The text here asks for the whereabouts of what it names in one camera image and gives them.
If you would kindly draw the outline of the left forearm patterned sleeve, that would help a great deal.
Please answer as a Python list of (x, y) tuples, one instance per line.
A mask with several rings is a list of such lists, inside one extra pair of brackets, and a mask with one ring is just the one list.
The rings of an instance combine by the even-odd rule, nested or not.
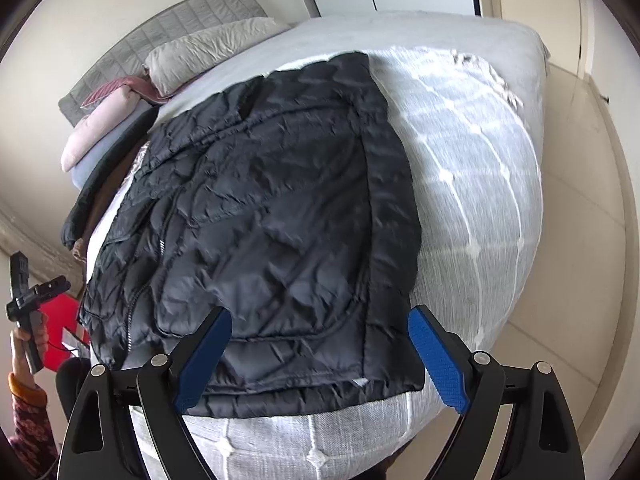
[(58, 466), (56, 447), (47, 412), (47, 393), (39, 386), (29, 387), (9, 374), (13, 396), (15, 434), (9, 444), (26, 470), (36, 479), (54, 479)]

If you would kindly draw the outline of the left hand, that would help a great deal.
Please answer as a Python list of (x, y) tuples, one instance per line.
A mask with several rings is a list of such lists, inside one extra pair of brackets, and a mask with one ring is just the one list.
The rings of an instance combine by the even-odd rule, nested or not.
[(38, 385), (27, 361), (28, 345), (32, 339), (35, 339), (39, 355), (43, 356), (46, 353), (49, 341), (47, 320), (47, 315), (41, 315), (42, 324), (35, 328), (32, 334), (19, 327), (15, 327), (11, 333), (12, 373), (22, 386), (32, 390), (38, 389)]

